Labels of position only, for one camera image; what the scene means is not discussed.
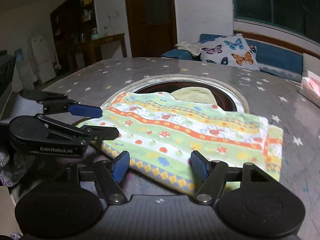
brown wooden door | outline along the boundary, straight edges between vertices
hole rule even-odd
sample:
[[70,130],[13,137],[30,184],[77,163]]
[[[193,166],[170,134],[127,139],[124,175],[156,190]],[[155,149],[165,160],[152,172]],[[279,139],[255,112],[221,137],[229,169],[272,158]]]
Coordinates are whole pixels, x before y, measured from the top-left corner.
[[174,0],[126,0],[132,57],[160,57],[177,43]]

star-patterned tablecloth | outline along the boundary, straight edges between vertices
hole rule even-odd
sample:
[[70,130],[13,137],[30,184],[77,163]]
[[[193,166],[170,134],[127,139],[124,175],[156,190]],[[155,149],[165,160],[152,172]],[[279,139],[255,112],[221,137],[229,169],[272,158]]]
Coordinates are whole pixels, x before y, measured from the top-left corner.
[[[284,130],[280,182],[305,204],[307,215],[299,232],[302,239],[320,239],[320,109],[297,91],[299,84],[276,76],[236,67],[197,61],[123,58],[98,62],[56,82],[46,90],[66,93],[82,104],[101,106],[128,84],[163,74],[212,78],[237,89],[250,113],[266,117]],[[79,117],[52,116],[72,124]],[[124,192],[174,194],[153,181],[130,172]]]

blue sofa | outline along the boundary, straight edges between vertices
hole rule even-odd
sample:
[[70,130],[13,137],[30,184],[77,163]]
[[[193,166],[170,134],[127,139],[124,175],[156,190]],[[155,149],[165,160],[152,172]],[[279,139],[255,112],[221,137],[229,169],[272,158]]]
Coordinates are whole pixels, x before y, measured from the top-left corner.
[[[221,36],[222,35],[201,34],[199,42],[216,39]],[[256,59],[261,72],[301,82],[303,71],[302,54],[262,41],[252,39],[246,39],[246,41],[248,45],[257,47]],[[193,57],[188,51],[178,49],[168,51],[164,53],[162,57],[200,61],[200,57]]]

wooden desk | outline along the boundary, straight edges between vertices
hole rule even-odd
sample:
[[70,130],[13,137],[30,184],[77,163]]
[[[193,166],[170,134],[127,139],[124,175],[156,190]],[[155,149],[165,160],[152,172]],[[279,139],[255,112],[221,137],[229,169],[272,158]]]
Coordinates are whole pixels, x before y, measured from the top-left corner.
[[87,41],[85,43],[74,44],[73,52],[72,52],[72,61],[74,65],[73,70],[77,71],[78,69],[77,63],[76,63],[76,56],[75,56],[77,53],[83,53],[86,66],[90,66],[102,60],[100,46],[107,43],[114,42],[114,41],[121,42],[122,55],[123,57],[127,57],[127,49],[125,47],[124,33],[105,36],[103,38],[99,38],[93,41]]

door frame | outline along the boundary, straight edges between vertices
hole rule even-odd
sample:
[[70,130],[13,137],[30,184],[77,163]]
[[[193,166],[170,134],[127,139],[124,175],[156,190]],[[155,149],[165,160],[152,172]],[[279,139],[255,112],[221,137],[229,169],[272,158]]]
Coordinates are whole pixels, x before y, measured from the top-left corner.
[[[131,35],[130,35],[130,33],[132,32],[132,17],[131,17],[131,7],[130,7],[129,1],[130,0],[125,0],[125,7],[126,7],[126,12],[127,12],[129,38],[130,38],[130,43],[132,44]],[[171,11],[171,18],[172,18],[172,35],[173,35],[172,46],[175,46],[178,43],[176,8],[175,8],[174,0],[170,0],[170,2],[171,2],[170,11]]]

